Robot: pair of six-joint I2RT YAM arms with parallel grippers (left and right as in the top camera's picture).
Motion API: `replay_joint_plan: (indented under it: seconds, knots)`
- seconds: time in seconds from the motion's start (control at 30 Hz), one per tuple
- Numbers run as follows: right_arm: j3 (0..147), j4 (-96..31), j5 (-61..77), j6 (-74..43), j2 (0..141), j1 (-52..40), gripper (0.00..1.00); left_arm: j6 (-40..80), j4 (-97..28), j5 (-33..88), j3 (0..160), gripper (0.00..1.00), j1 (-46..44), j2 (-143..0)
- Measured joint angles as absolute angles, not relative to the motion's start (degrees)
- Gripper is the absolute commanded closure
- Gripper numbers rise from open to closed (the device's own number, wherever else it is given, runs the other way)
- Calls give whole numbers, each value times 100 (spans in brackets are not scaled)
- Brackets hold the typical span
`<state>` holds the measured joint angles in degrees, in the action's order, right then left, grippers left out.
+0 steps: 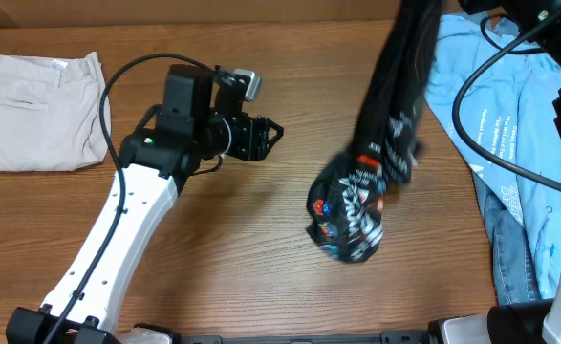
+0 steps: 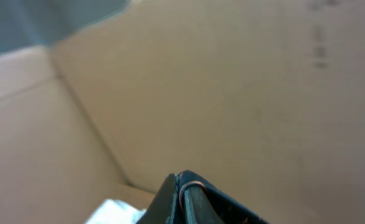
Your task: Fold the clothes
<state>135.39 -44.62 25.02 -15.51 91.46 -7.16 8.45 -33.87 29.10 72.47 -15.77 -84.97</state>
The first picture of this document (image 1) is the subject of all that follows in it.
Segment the black patterned cycling jersey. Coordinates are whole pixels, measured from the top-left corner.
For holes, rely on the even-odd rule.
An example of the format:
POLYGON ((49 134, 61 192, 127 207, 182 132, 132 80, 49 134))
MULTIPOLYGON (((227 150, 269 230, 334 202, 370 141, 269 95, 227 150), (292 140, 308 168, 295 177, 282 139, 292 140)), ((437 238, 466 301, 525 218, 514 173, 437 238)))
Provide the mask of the black patterned cycling jersey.
POLYGON ((314 180, 306 231, 329 256, 362 263, 384 235, 384 196, 409 183, 442 16, 442 0, 403 0, 384 43, 347 147, 314 180))

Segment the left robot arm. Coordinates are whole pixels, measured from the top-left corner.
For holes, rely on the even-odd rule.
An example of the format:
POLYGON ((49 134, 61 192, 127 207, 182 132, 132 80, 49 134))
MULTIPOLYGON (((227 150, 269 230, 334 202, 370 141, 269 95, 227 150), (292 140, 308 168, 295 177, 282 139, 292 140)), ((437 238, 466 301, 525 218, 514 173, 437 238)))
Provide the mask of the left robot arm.
POLYGON ((116 333, 125 293, 149 241, 204 160, 260 161, 283 128, 244 112, 262 80, 253 71, 174 64, 163 101, 151 106, 115 158, 108 198, 66 274, 36 311, 17 308, 10 344, 177 343, 150 325, 116 333))

